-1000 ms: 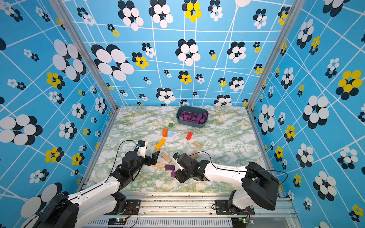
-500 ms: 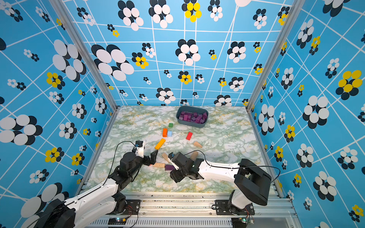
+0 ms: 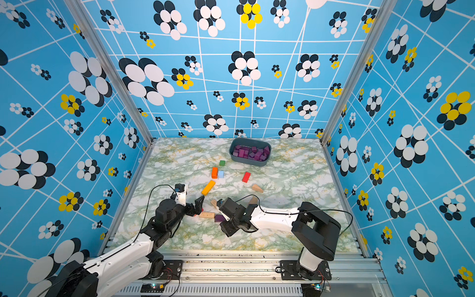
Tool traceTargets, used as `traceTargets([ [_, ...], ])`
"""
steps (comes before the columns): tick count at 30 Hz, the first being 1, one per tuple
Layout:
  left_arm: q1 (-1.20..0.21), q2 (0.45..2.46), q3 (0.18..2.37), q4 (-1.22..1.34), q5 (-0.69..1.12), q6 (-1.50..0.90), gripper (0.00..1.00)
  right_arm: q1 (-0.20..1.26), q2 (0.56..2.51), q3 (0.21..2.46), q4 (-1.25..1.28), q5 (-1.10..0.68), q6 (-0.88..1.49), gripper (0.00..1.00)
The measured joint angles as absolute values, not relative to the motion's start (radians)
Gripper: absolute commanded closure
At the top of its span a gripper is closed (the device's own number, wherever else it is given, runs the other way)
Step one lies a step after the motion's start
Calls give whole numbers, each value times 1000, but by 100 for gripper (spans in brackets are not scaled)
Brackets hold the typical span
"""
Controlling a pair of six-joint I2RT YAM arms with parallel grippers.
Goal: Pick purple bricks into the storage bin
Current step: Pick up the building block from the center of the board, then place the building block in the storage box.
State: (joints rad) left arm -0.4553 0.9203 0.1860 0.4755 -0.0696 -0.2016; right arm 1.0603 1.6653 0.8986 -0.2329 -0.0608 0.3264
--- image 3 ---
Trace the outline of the purple brick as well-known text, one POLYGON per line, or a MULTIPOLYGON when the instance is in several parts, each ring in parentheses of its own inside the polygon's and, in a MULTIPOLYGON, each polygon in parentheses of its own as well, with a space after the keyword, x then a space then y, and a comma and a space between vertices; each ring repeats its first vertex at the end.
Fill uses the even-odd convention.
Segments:
POLYGON ((214 220, 215 220, 216 223, 221 223, 221 222, 225 221, 226 219, 222 215, 215 215, 214 220))

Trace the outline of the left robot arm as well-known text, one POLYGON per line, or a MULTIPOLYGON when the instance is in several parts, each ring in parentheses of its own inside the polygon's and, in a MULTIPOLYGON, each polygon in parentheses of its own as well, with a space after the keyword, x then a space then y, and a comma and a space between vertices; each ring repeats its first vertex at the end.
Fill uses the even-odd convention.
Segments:
POLYGON ((164 268, 158 252, 172 238, 184 216, 199 215, 205 196, 195 203, 177 204, 172 198, 162 200, 155 216, 120 247, 79 264, 67 264, 49 288, 39 293, 46 297, 111 297, 130 283, 148 275, 158 277, 164 268))

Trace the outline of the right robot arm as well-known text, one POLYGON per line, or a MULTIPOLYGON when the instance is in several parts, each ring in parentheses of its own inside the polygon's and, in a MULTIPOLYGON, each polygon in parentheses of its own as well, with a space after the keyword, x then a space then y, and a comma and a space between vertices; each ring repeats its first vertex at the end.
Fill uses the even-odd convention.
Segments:
POLYGON ((341 225, 329 214, 310 202, 293 209, 262 208, 258 204, 247 207, 230 198, 216 203, 226 218, 220 227, 228 237, 241 230, 253 233, 259 230, 292 233, 304 246, 296 264, 296 273, 312 280, 325 272, 325 263, 333 261, 340 236, 341 225))

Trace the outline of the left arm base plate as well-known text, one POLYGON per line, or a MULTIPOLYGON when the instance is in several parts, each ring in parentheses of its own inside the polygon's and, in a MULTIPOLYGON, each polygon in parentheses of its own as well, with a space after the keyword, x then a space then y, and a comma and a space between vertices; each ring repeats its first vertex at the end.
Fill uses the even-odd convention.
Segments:
POLYGON ((149 273, 142 280, 178 280, 183 269, 182 260, 154 262, 149 273))

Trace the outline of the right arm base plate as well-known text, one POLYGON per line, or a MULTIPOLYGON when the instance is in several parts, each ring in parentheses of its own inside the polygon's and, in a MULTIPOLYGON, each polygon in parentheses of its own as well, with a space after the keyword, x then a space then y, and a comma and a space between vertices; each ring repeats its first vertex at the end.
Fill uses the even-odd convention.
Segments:
POLYGON ((282 280, 331 280, 329 264, 327 261, 322 261, 318 267, 312 271, 304 268, 298 261, 280 261, 276 268, 277 273, 282 277, 282 280))

